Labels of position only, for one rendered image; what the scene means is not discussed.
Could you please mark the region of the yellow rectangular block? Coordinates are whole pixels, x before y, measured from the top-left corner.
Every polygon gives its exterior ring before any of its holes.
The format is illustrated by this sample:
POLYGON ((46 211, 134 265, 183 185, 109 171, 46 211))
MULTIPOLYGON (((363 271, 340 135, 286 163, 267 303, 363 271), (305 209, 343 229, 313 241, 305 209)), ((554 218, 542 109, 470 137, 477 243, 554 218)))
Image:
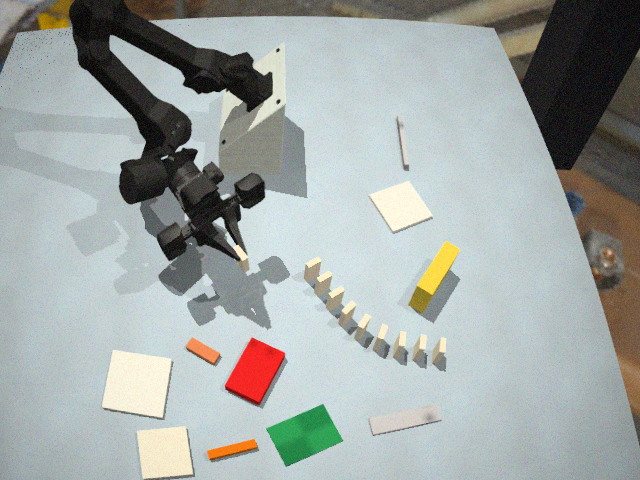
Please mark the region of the yellow rectangular block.
POLYGON ((450 271, 460 249, 445 241, 438 255, 417 284, 408 305, 424 312, 430 300, 450 271))

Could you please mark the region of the red rectangular block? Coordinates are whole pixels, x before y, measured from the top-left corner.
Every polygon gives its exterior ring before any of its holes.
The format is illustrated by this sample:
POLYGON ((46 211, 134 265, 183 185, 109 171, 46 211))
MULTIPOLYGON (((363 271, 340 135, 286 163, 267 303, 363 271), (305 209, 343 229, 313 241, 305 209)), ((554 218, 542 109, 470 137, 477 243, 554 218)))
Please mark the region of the red rectangular block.
POLYGON ((286 353, 252 337, 250 340, 225 389, 260 406, 286 353))

